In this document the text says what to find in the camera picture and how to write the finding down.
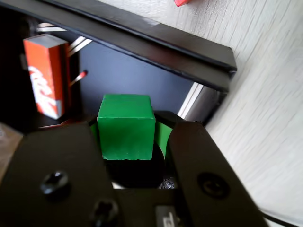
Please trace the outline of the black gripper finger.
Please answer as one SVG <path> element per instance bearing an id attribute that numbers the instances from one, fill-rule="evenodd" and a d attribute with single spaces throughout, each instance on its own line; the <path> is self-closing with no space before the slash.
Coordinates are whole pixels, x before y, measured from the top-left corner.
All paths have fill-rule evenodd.
<path id="1" fill-rule="evenodd" d="M 0 185 L 3 227 L 121 227 L 117 196 L 86 123 L 23 137 Z"/>
<path id="2" fill-rule="evenodd" d="M 155 111 L 172 129 L 166 149 L 187 227 L 266 227 L 261 212 L 201 122 Z"/>

